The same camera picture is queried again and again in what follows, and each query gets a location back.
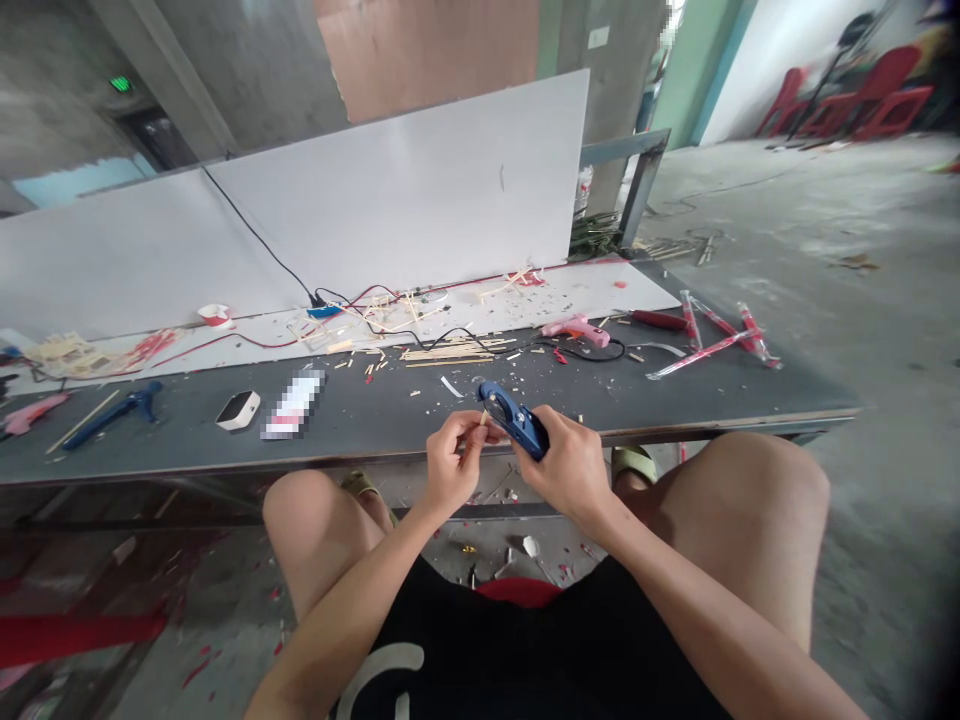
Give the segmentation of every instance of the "gray metal table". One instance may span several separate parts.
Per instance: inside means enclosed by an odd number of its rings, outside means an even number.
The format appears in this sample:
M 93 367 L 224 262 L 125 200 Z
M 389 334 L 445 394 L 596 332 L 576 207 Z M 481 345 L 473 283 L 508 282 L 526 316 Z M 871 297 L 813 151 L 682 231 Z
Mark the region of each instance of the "gray metal table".
M 661 277 L 659 265 L 639 263 L 638 267 L 668 290 L 679 291 L 681 285 L 672 276 Z M 725 308 L 714 309 L 731 321 L 736 317 Z M 706 318 L 700 325 L 705 344 L 722 337 Z M 660 341 L 679 346 L 686 342 L 682 334 L 638 323 L 628 326 L 610 322 L 604 329 L 626 344 Z M 507 335 L 527 339 L 532 332 Z M 775 338 L 770 344 L 775 354 L 783 356 L 782 370 L 770 370 L 734 347 L 659 381 L 648 380 L 645 374 L 670 364 L 675 357 L 653 349 L 642 353 L 644 363 L 626 357 L 610 363 L 570 358 L 569 364 L 561 365 L 549 350 L 545 354 L 524 352 L 514 361 L 500 356 L 489 363 L 427 368 L 406 368 L 393 360 L 375 374 L 369 385 L 364 382 L 364 362 L 333 370 L 339 360 L 330 362 L 331 358 L 322 356 L 317 367 L 329 363 L 328 380 L 303 437 L 270 442 L 260 440 L 258 423 L 307 360 L 266 360 L 162 377 L 164 389 L 154 401 L 154 412 L 160 419 L 157 424 L 148 425 L 132 414 L 114 423 L 101 439 L 71 453 L 45 454 L 58 437 L 114 389 L 127 392 L 149 381 L 87 388 L 76 391 L 70 401 L 50 412 L 27 435 L 0 444 L 0 491 L 13 486 L 160 482 L 231 506 L 234 514 L 212 518 L 201 523 L 203 527 L 251 524 L 259 522 L 258 503 L 252 496 L 237 492 L 238 476 L 273 473 L 279 477 L 298 468 L 423 459 L 427 435 L 450 411 L 478 407 L 472 397 L 478 377 L 495 380 L 508 390 L 519 388 L 519 398 L 528 406 L 547 403 L 571 417 L 583 415 L 584 423 L 600 432 L 606 445 L 704 440 L 733 430 L 807 441 L 856 415 L 860 409 L 856 396 L 779 348 Z M 389 354 L 396 358 L 398 350 L 391 349 Z M 441 375 L 466 397 L 454 397 L 440 383 Z M 248 389 L 256 390 L 263 399 L 255 421 L 234 433 L 217 427 L 214 419 L 226 401 Z M 414 390 L 420 394 L 411 397 Z M 39 397 L 15 398 L 4 411 Z M 490 451 L 509 452 L 509 448 Z M 466 506 L 455 518 L 550 514 L 554 514 L 552 509 L 543 504 Z M 18 532 L 147 530 L 184 525 L 175 520 L 69 527 L 33 522 L 22 525 Z

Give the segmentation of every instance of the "green exit sign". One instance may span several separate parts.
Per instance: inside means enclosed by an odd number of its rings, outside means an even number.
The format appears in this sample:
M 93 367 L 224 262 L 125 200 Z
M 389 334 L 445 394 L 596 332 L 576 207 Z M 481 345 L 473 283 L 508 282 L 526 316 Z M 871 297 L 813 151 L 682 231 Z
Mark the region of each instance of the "green exit sign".
M 133 83 L 130 82 L 130 78 L 124 75 L 117 75 L 115 78 L 110 78 L 110 84 L 117 92 L 130 92 L 133 90 Z

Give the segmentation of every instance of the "knee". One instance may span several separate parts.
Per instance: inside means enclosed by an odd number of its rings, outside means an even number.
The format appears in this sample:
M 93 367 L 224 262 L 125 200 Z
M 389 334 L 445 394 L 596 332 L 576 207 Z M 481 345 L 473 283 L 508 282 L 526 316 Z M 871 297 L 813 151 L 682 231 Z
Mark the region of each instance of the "knee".
M 809 452 L 789 440 L 760 433 L 735 432 L 721 435 L 706 451 L 735 458 L 749 472 L 747 477 L 763 483 L 768 492 L 801 493 L 808 502 L 830 504 L 830 481 Z
M 277 480 L 263 499 L 263 521 L 270 530 L 295 523 L 304 515 L 316 517 L 340 492 L 337 484 L 319 470 L 297 470 Z

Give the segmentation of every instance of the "power cord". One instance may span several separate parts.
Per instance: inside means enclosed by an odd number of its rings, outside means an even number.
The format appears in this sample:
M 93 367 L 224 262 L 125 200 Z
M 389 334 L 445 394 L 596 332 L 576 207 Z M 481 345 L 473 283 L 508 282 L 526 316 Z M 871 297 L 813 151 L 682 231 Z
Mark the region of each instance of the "power cord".
M 684 196 L 683 196 L 682 198 L 680 198 L 679 200 L 664 200 L 664 201 L 663 201 L 663 204 L 664 204 L 664 205 L 685 205 L 686 207 L 690 208 L 689 210 L 681 210 L 680 212 L 669 213 L 669 214 L 667 214 L 667 213 L 661 213 L 661 212 L 657 212 L 657 211 L 654 210 L 652 207 L 650 207 L 650 205 L 649 205 L 649 203 L 648 203 L 648 204 L 647 204 L 647 212 L 649 212 L 649 213 L 653 216 L 653 218 L 654 218 L 655 220 L 666 220 L 667 218 L 671 218 L 671 217 L 679 217 L 679 216 L 681 216 L 681 215 L 689 215 L 690 213 L 695 212 L 695 211 L 697 211 L 697 210 L 700 209 L 700 208 L 698 208 L 696 205 L 694 205 L 693 203 L 687 202 L 687 201 L 690 200 L 691 198 L 703 197 L 704 195 L 713 195 L 714 193 L 729 192 L 730 190 L 739 190 L 740 188 L 752 187 L 753 185 L 760 185 L 760 184 L 765 183 L 765 182 L 770 182 L 771 180 L 776 180 L 777 178 L 781 178 L 781 177 L 783 177 L 784 175 L 788 175 L 788 174 L 792 173 L 794 170 L 796 170 L 798 167 L 800 167 L 801 165 L 806 165 L 808 162 L 810 162 L 810 161 L 812 161 L 812 160 L 816 160 L 816 159 L 817 159 L 816 157 L 812 157 L 812 158 L 809 158 L 809 159 L 807 159 L 807 160 L 803 160 L 803 161 L 801 161 L 801 162 L 798 162 L 796 165 L 793 165 L 793 166 L 787 168 L 786 170 L 777 173 L 776 175 L 771 175 L 770 177 L 762 178 L 762 179 L 760 179 L 760 180 L 751 180 L 750 182 L 740 183 L 739 185 L 731 185 L 730 187 L 723 187 L 723 188 L 714 188 L 713 190 L 703 190 L 703 191 L 701 191 L 701 192 L 692 193 L 692 194 L 690 194 L 690 195 L 684 195 Z
M 203 170 L 203 172 L 206 174 L 206 176 L 207 176 L 208 178 L 210 178 L 210 182 L 213 183 L 214 187 L 216 187 L 217 190 L 220 191 L 220 194 L 223 195 L 224 200 L 226 200 L 226 201 L 230 204 L 230 207 L 233 208 L 233 211 L 237 214 L 237 217 L 240 218 L 240 219 L 243 221 L 243 224 L 247 226 L 247 230 L 249 230 L 249 231 L 253 234 L 253 236 L 254 236 L 257 240 L 260 241 L 260 244 L 263 245 L 264 249 L 265 249 L 268 253 L 270 253 L 270 257 L 272 257 L 272 258 L 277 262 L 277 265 L 279 265 L 279 266 L 282 267 L 284 270 L 286 270 L 288 273 L 290 273 L 290 274 L 293 276 L 293 279 L 296 280 L 296 281 L 300 284 L 300 287 L 303 288 L 303 291 L 304 291 L 305 293 L 307 293 L 307 297 L 310 298 L 310 306 L 311 306 L 311 307 L 325 307 L 325 306 L 326 306 L 326 303 L 324 303 L 322 300 L 320 300 L 320 298 L 319 298 L 318 295 L 316 295 L 316 294 L 311 294 L 310 290 L 307 289 L 307 286 L 303 284 L 303 280 L 301 280 L 300 277 L 299 277 L 293 270 L 291 270 L 289 267 L 287 267 L 286 265 L 283 264 L 283 262 L 280 260 L 280 258 L 278 258 L 278 257 L 276 256 L 276 254 L 273 252 L 273 250 L 270 249 L 270 246 L 267 245 L 266 241 L 265 241 L 262 237 L 260 237 L 260 233 L 258 233 L 256 230 L 254 230 L 254 229 L 253 229 L 253 226 L 252 226 L 249 222 L 247 222 L 247 219 L 243 216 L 243 213 L 240 212 L 239 208 L 237 208 L 237 206 L 236 206 L 236 204 L 233 202 L 233 200 L 230 199 L 230 196 L 227 195 L 227 192 L 226 192 L 222 187 L 220 187 L 220 183 L 218 183 L 217 180 L 216 180 L 216 178 L 214 178 L 213 175 L 210 174 L 210 171 L 207 170 L 207 166 L 206 166 L 206 165 L 201 165 L 200 168 Z
M 334 296 L 340 298 L 340 299 L 344 302 L 343 307 L 356 307 L 356 302 L 357 302 L 358 300 L 360 300 L 360 299 L 361 299 L 364 295 L 366 295 L 368 292 L 370 292 L 373 288 L 376 288 L 376 287 L 383 288 L 383 289 L 386 290 L 388 293 L 390 293 L 390 294 L 393 296 L 393 298 L 394 298 L 393 302 L 396 302 L 396 301 L 400 298 L 400 295 L 398 295 L 396 292 L 394 292 L 393 290 L 391 290 L 390 288 L 388 288 L 388 287 L 386 287 L 386 286 L 384 286 L 384 285 L 371 285 L 369 288 L 367 288 L 367 289 L 364 290 L 362 293 L 360 293 L 360 295 L 357 296 L 356 300 L 352 300 L 352 301 L 351 301 L 351 300 L 348 300 L 346 297 L 344 297 L 344 296 L 341 295 L 340 293 L 335 292 L 335 291 L 333 291 L 333 290 L 328 290 L 327 288 L 317 288 L 316 292 L 319 293 L 319 291 L 322 290 L 322 291 L 325 292 L 325 293 L 328 293 L 328 294 L 330 294 L 330 295 L 334 295 Z M 613 356 L 613 357 L 591 357 L 590 355 L 588 355 L 588 354 L 586 354 L 586 353 L 580 353 L 580 352 L 574 350 L 573 348 L 562 347 L 562 346 L 558 345 L 557 343 L 551 342 L 551 341 L 546 340 L 546 339 L 543 339 L 543 340 L 541 340 L 541 339 L 532 340 L 531 342 L 528 342 L 528 343 L 526 343 L 526 344 L 524 344 L 524 345 L 519 345 L 519 346 L 515 345 L 515 346 L 513 346 L 513 347 L 511 347 L 511 348 L 507 348 L 507 349 L 504 349 L 504 350 L 491 350 L 490 348 L 488 348 L 486 345 L 483 344 L 483 341 L 482 341 L 480 338 L 478 338 L 478 337 L 477 337 L 476 335 L 474 335 L 472 332 L 470 332 L 469 330 L 467 330 L 467 328 L 465 328 L 465 327 L 450 328 L 450 329 L 447 330 L 445 333 L 443 333 L 443 335 L 441 335 L 440 337 L 438 337 L 436 340 L 433 340 L 433 341 L 431 341 L 431 342 L 429 342 L 429 343 L 424 343 L 423 340 L 420 339 L 420 336 L 417 335 L 415 332 L 413 332 L 413 330 L 397 330 L 397 331 L 378 330 L 378 329 L 374 328 L 373 325 L 371 325 L 370 322 L 369 322 L 366 318 L 364 318 L 363 320 L 364 320 L 364 322 L 367 323 L 367 328 L 369 328 L 370 332 L 373 333 L 373 334 L 375 334 L 375 335 L 412 335 L 414 341 L 417 343 L 418 346 L 420 346 L 420 349 L 421 349 L 421 350 L 424 350 L 424 351 L 426 351 L 426 352 L 430 352 L 431 350 L 433 350 L 440 342 L 442 342 L 443 340 L 445 340 L 445 339 L 447 338 L 447 336 L 450 335 L 450 333 L 455 332 L 455 331 L 457 331 L 457 330 L 462 330 L 464 333 L 466 333 L 466 335 L 467 335 L 471 340 L 473 340 L 473 342 L 475 342 L 475 343 L 476 343 L 477 345 L 479 345 L 485 352 L 488 352 L 488 353 L 490 353 L 491 355 L 506 355 L 507 353 L 515 353 L 515 352 L 517 352 L 517 350 L 522 350 L 522 349 L 524 349 L 524 348 L 533 347 L 534 345 L 546 345 L 547 347 L 552 347 L 552 348 L 557 349 L 557 350 L 558 350 L 559 352 L 561 352 L 561 353 L 566 353 L 566 354 L 571 355 L 571 356 L 573 356 L 573 357 L 580 358 L 581 360 L 586 360 L 587 362 L 610 362 L 610 361 L 612 361 L 612 360 L 619 360 L 619 359 L 622 358 L 622 357 L 626 354 L 626 352 L 627 352 L 627 348 L 626 348 L 626 346 L 625 346 L 622 342 L 620 342 L 619 340 L 616 340 L 616 339 L 612 339 L 612 338 L 611 338 L 611 340 L 610 340 L 610 344 L 611 344 L 611 345 L 617 345 L 617 346 L 619 346 L 619 348 L 620 348 L 620 352 L 619 352 L 617 355 Z

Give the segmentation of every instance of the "pink glue gun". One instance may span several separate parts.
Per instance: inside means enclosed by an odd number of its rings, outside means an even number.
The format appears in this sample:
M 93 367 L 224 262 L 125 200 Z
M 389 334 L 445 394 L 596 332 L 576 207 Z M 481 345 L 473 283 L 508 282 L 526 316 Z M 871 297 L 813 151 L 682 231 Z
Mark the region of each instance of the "pink glue gun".
M 38 417 L 43 415 L 50 408 L 55 408 L 60 403 L 66 402 L 70 398 L 68 393 L 59 393 L 51 395 L 48 398 L 20 408 L 9 415 L 4 420 L 5 430 L 11 435 L 26 435 L 30 431 L 30 424 Z
M 549 323 L 540 330 L 540 334 L 544 337 L 555 337 L 563 333 L 569 333 L 574 338 L 586 338 L 597 347 L 606 347 L 610 344 L 610 336 L 606 331 L 588 323 L 586 315 L 574 315 L 568 320 Z

